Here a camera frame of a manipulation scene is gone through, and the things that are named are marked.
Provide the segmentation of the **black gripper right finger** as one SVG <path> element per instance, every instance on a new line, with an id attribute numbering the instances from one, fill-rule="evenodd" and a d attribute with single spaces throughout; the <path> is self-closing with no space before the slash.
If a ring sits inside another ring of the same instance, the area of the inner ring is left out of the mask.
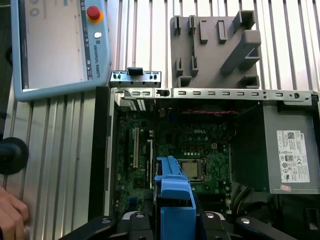
<path id="1" fill-rule="evenodd" d="M 294 237 L 253 217 L 238 217 L 228 222 L 217 212 L 206 211 L 199 215 L 201 240 L 293 240 Z"/>

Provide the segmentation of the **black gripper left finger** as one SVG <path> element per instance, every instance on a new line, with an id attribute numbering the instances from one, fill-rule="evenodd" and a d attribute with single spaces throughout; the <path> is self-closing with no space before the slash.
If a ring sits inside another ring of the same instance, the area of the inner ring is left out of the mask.
<path id="1" fill-rule="evenodd" d="M 111 216 L 96 217 L 71 231 L 62 240 L 153 240 L 150 216 L 145 212 L 128 212 L 120 221 Z"/>

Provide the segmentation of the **bare person hand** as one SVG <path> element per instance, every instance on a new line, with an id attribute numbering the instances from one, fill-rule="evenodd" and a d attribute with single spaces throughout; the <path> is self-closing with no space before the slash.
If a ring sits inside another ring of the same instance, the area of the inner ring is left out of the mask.
<path id="1" fill-rule="evenodd" d="M 0 239 L 25 240 L 25 222 L 29 218 L 28 207 L 21 200 L 0 188 Z"/>

